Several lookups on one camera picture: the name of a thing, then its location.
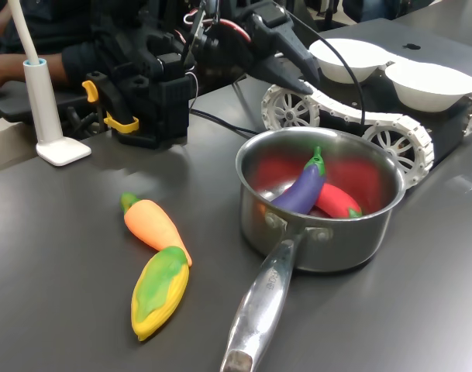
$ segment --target orange carrot toy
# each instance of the orange carrot toy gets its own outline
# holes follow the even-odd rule
[[[164,250],[168,246],[181,248],[188,265],[192,265],[179,232],[167,213],[151,200],[138,199],[134,194],[125,192],[120,198],[124,211],[124,220],[132,234],[155,250]]]

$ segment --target white lamp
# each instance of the white lamp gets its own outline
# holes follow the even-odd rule
[[[9,0],[9,6],[27,56],[24,74],[36,128],[38,155],[58,167],[86,157],[91,154],[91,149],[75,139],[64,137],[62,133],[47,62],[37,56],[19,0]]]

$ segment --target yellow corn toy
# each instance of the yellow corn toy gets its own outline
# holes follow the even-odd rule
[[[140,341],[170,318],[181,302],[188,278],[188,259],[178,246],[160,251],[144,267],[131,303],[131,321]]]

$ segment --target dark shirt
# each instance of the dark shirt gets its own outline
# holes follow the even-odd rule
[[[20,0],[39,54],[62,53],[69,81],[79,85],[92,71],[108,73],[91,31],[91,0]],[[0,40],[1,53],[24,53],[13,21]]]

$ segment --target white wheel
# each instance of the white wheel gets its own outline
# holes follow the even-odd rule
[[[363,135],[400,163],[407,188],[418,184],[433,165],[433,145],[427,137],[422,126],[408,132],[400,126],[371,126]]]
[[[261,102],[265,127],[269,130],[289,126],[319,126],[319,108],[307,95],[273,85]]]

